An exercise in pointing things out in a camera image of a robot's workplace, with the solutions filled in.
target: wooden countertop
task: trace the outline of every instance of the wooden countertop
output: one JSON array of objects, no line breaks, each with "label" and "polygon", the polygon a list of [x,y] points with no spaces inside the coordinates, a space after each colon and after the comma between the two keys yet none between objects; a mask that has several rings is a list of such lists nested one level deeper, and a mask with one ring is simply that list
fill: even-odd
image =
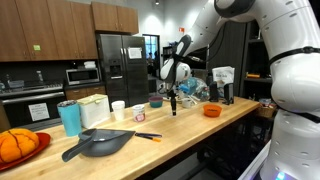
[{"label": "wooden countertop", "polygon": [[96,128],[135,130],[162,134],[161,142],[133,136],[118,152],[103,157],[77,155],[63,162],[61,155],[78,142],[67,137],[63,126],[41,130],[50,134],[50,145],[36,156],[11,169],[0,171],[0,179],[135,179],[200,142],[223,127],[259,107],[259,103],[235,97],[235,104],[218,104],[223,108],[220,117],[203,115],[203,102],[184,109],[177,104],[177,116],[171,115],[169,102],[161,108],[145,106],[146,120],[132,120],[132,110],[125,110],[125,120],[113,117]]}]

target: refrigerator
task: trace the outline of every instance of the refrigerator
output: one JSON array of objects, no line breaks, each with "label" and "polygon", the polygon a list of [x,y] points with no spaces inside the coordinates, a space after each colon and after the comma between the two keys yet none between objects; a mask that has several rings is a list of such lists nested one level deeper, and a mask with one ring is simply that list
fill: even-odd
[{"label": "refrigerator", "polygon": [[97,45],[101,79],[109,103],[123,100],[126,107],[131,107],[148,102],[144,37],[98,34]]}]

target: oven door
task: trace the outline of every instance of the oven door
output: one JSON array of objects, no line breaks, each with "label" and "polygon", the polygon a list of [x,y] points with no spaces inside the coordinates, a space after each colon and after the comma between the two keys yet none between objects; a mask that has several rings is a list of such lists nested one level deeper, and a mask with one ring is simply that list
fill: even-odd
[{"label": "oven door", "polygon": [[2,100],[11,128],[33,131],[61,124],[57,104],[65,101],[64,92],[54,92]]}]

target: blue cup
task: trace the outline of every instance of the blue cup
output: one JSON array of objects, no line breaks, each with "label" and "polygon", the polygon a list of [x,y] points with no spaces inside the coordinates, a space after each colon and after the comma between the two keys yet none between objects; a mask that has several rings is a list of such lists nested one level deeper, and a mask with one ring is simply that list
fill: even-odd
[{"label": "blue cup", "polygon": [[64,101],[57,105],[58,112],[67,136],[78,135],[81,128],[80,107],[77,101]]}]

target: stovetop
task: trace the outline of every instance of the stovetop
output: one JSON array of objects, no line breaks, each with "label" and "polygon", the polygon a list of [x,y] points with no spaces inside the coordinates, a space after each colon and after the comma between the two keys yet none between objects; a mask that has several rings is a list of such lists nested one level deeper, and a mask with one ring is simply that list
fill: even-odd
[{"label": "stovetop", "polygon": [[0,97],[11,95],[24,95],[30,93],[47,93],[54,90],[63,90],[63,80],[25,81],[20,88],[6,88],[0,90]]}]

